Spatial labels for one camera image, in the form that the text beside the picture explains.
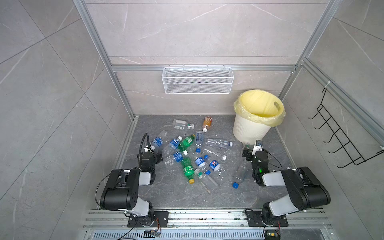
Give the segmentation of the aluminium front rail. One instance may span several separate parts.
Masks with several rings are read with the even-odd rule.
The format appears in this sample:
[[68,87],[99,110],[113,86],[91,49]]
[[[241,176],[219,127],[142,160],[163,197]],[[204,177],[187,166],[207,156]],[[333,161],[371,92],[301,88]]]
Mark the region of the aluminium front rail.
[[336,240],[323,209],[305,210],[264,224],[259,209],[156,210],[143,227],[121,212],[91,210],[78,240]]

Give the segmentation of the clear bottle white cap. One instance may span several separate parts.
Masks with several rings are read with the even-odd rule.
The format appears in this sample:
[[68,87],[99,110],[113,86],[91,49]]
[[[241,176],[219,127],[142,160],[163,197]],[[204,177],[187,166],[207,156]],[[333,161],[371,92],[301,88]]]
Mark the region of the clear bottle white cap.
[[229,149],[233,146],[233,142],[225,139],[208,138],[206,139],[206,146],[217,149]]

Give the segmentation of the clear bottle blue cap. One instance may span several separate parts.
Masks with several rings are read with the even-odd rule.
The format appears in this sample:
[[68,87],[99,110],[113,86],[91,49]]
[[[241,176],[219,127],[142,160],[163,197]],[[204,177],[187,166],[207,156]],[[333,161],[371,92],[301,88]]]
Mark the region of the clear bottle blue cap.
[[204,132],[203,131],[197,131],[196,132],[196,140],[195,140],[195,145],[196,145],[196,152],[200,153],[201,148],[204,142]]
[[244,182],[246,179],[246,176],[249,172],[249,162],[247,160],[241,160],[240,165],[236,171],[236,174],[234,176],[234,182],[232,184],[234,189],[238,189],[239,185]]

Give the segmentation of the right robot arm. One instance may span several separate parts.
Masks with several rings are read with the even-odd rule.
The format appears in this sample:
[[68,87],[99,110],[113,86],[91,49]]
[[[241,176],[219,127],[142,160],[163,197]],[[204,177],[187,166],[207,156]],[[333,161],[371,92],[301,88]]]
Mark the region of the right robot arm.
[[252,149],[245,145],[242,152],[242,157],[251,162],[256,184],[260,187],[285,187],[288,192],[284,197],[263,205],[261,220],[265,225],[273,226],[288,214],[330,204],[329,192],[308,167],[270,171],[270,155],[259,142]]

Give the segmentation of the white plastic waste bin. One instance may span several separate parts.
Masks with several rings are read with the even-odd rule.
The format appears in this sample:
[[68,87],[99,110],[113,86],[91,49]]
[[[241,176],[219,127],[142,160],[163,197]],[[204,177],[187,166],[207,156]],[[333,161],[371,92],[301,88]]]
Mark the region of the white plastic waste bin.
[[233,134],[241,143],[254,144],[261,141],[270,129],[267,125],[252,122],[239,114],[235,116]]

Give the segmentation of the clear bottle green label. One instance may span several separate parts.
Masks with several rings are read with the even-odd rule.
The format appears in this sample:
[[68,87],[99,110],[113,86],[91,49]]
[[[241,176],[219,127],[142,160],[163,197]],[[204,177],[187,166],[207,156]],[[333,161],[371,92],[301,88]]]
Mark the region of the clear bottle green label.
[[178,130],[194,130],[195,125],[183,120],[173,120],[173,127]]

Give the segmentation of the amber tea bottle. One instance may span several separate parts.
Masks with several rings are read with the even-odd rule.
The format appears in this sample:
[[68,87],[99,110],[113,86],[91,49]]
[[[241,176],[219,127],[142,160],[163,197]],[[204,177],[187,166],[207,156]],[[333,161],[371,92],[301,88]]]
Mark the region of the amber tea bottle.
[[213,118],[212,117],[205,117],[203,122],[203,132],[206,133],[212,125]]

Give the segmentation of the blue label bottle white cap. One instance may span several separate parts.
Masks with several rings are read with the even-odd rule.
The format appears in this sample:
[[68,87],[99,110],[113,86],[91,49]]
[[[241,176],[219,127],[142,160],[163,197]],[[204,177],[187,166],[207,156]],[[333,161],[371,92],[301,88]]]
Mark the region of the blue label bottle white cap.
[[167,157],[173,154],[177,150],[181,140],[182,140],[181,136],[178,136],[177,138],[174,138],[173,140],[171,140],[162,150],[163,157]]

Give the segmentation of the yellow bin liner bag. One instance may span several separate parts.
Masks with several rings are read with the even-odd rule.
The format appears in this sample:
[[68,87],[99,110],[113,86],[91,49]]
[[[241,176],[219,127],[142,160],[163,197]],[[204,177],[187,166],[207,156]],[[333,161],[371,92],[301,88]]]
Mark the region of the yellow bin liner bag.
[[286,116],[282,101],[263,90],[243,92],[234,102],[234,109],[240,117],[269,127],[280,125]]

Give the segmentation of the green Sprite bottle yellow cap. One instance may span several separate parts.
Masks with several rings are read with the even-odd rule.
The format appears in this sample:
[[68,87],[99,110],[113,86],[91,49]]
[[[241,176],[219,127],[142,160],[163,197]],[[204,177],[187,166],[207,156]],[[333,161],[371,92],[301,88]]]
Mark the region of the green Sprite bottle yellow cap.
[[189,158],[184,158],[181,161],[183,173],[185,177],[188,179],[189,184],[194,184],[194,168],[192,166],[192,162]]

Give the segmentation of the Pocari blue label bottle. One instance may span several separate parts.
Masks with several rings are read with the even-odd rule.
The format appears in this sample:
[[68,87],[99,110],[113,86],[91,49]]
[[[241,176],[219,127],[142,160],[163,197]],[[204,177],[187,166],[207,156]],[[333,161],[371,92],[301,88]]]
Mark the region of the Pocari blue label bottle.
[[172,155],[169,155],[165,159],[163,159],[163,162],[166,166],[172,166],[175,163],[181,162],[186,156],[188,155],[187,151],[177,151]]

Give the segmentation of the Pepsi blue label bottle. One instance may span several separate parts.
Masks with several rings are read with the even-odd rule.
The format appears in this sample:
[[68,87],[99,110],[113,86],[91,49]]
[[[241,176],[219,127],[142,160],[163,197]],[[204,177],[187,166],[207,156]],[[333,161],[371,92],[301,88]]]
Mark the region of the Pepsi blue label bottle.
[[215,159],[208,155],[204,155],[204,160],[209,164],[209,169],[212,174],[216,174],[218,176],[222,176],[224,173],[224,169],[222,165]]

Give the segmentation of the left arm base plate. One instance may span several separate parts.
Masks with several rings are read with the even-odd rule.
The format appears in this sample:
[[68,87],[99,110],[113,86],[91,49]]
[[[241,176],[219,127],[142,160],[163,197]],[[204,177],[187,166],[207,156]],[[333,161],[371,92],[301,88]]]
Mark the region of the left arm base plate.
[[154,211],[144,217],[130,215],[127,227],[157,228],[159,226],[160,228],[165,228],[168,226],[169,213],[167,211]]

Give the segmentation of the green bottle upper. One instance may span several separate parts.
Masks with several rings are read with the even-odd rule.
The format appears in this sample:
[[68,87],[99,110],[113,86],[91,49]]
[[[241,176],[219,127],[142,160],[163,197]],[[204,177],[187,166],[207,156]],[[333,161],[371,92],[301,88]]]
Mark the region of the green bottle upper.
[[194,142],[196,135],[190,135],[185,137],[179,144],[178,149],[181,151],[187,150]]

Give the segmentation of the clear crushed bottle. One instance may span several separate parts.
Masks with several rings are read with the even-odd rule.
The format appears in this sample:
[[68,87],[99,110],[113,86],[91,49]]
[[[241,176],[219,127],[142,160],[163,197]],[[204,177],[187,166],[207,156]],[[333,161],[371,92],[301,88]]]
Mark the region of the clear crushed bottle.
[[215,149],[215,148],[212,148],[209,146],[205,146],[205,147],[203,147],[203,151],[207,154],[217,156],[219,159],[221,159],[223,161],[225,161],[227,159],[227,156],[222,151],[220,151],[218,149]]

